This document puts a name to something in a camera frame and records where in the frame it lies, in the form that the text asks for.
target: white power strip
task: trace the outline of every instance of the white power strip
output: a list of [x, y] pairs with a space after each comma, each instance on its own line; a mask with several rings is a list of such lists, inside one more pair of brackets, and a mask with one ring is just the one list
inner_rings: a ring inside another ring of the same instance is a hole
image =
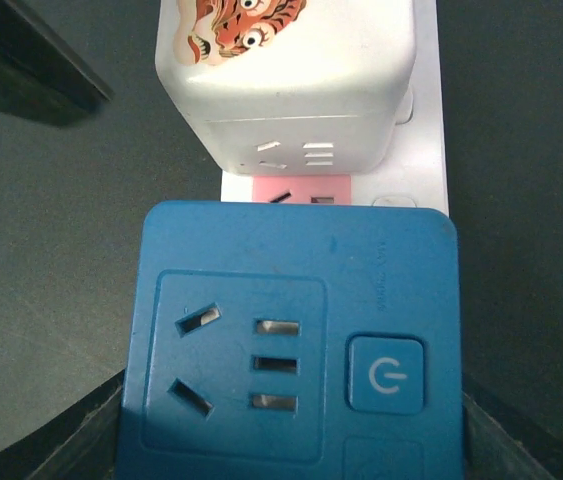
[[[433, 208], [449, 213], [435, 0], [414, 0], [416, 60], [412, 118], [393, 130], [388, 151], [370, 173], [352, 175], [352, 204]], [[253, 178], [224, 172], [221, 200], [252, 201]]]

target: power symbol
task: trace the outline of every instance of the power symbol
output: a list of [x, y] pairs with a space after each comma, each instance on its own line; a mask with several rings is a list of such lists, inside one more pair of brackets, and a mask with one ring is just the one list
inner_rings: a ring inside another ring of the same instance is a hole
[[[382, 365], [392, 365], [393, 367], [399, 368], [401, 364], [398, 360], [391, 358], [391, 357], [381, 357], [374, 361], [372, 366], [370, 367], [370, 371], [368, 372], [368, 377], [370, 378], [370, 385], [374, 388], [377, 392], [382, 393], [384, 395], [394, 395], [395, 393], [399, 392], [399, 386], [393, 385], [391, 387], [384, 387], [379, 384], [377, 381], [377, 369]], [[408, 376], [405, 373], [398, 373], [398, 372], [386, 372], [381, 375], [383, 378], [391, 379], [391, 380], [407, 380]]]

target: tiger illustration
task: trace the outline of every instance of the tiger illustration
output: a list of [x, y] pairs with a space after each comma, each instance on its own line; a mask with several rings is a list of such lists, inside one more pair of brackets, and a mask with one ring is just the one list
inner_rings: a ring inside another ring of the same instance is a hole
[[220, 65], [269, 45], [294, 22], [307, 0], [177, 0], [181, 21], [174, 55], [183, 65]]

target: power button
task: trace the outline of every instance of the power button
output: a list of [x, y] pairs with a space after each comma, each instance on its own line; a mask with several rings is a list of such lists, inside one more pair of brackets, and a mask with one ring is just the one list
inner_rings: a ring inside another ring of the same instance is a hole
[[423, 408], [423, 346], [416, 340], [356, 337], [349, 346], [348, 401], [362, 412], [414, 415]]

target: white charger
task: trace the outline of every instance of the white charger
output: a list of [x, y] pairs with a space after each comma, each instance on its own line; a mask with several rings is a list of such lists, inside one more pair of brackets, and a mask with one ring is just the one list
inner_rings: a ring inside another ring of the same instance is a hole
[[372, 170], [415, 55], [412, 0], [161, 3], [159, 78], [230, 173]]

